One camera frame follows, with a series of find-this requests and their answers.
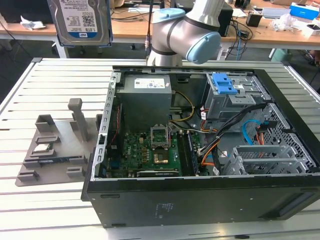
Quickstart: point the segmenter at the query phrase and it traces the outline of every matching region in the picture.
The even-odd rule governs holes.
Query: aluminum extrusion table
[[[143,60],[128,59],[44,58],[27,67],[0,105],[0,239],[216,240],[235,235],[260,240],[319,239],[320,201],[286,221],[106,230],[91,203],[80,200],[83,182],[15,185],[39,114],[51,114],[55,120],[71,119],[68,101],[73,97],[82,98],[85,117],[95,117],[104,108],[112,65],[144,64]],[[251,61],[212,61],[205,66],[265,69],[320,139],[320,97],[290,66]]]

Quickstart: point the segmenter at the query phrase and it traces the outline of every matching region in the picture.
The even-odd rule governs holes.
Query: green motherboard
[[[199,135],[191,134],[193,151],[201,148]],[[175,171],[183,176],[178,144],[179,133],[169,134],[169,147],[152,146],[151,133],[126,132],[122,156],[110,160],[112,178],[134,178],[139,171]],[[167,140],[160,132],[153,133],[153,142]]]

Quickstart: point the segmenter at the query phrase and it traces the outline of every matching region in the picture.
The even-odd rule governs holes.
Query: floor
[[[21,74],[32,60],[17,42],[12,41],[12,50],[0,50],[0,103],[6,97],[11,88],[15,85]],[[52,52],[52,43],[49,41],[24,40],[22,46],[32,57],[58,58]],[[103,58],[103,59],[144,59],[144,45],[136,44],[136,49],[131,50],[130,44],[114,43],[111,48],[104,48],[102,54],[97,53],[95,47],[86,47],[85,53],[81,54],[79,47],[69,49],[71,58]],[[241,61],[270,61],[270,49],[267,48],[248,48],[241,58]],[[289,61],[291,66],[307,81],[318,72],[317,67],[312,66],[305,59],[303,54],[297,50],[291,50],[293,55]],[[230,55],[228,60],[235,60],[235,55]],[[317,74],[312,82],[314,89],[320,88],[320,74]]]

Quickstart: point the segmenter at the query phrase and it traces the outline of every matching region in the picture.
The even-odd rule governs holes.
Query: blue drive latch
[[[218,94],[237,94],[238,91],[232,85],[232,80],[225,73],[213,73],[212,82],[218,90]]]

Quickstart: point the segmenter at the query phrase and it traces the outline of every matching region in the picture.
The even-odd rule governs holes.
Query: light blue joint cap
[[[186,15],[185,10],[180,8],[162,8],[159,11],[153,13],[153,24],[179,19]]]
[[[221,36],[215,32],[204,35],[186,53],[185,59],[194,64],[204,64],[214,56],[220,47]]]

